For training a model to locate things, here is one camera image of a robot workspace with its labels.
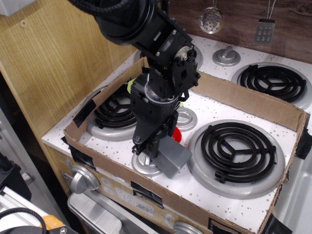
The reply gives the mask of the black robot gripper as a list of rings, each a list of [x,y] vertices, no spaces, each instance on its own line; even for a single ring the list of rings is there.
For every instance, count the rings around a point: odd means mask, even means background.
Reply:
[[[131,88],[131,111],[137,121],[132,152],[137,156],[144,153],[149,158],[156,158],[160,139],[166,135],[171,137],[175,131],[180,102],[178,97],[168,101],[154,100],[148,81],[149,74],[141,74]]]

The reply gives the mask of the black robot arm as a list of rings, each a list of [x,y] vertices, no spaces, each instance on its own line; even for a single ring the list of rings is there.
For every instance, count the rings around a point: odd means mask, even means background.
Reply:
[[[156,0],[74,0],[92,15],[103,36],[118,45],[132,45],[147,58],[149,69],[131,86],[131,110],[137,121],[134,151],[150,158],[160,140],[176,127],[177,107],[198,85],[196,51],[191,37]]]

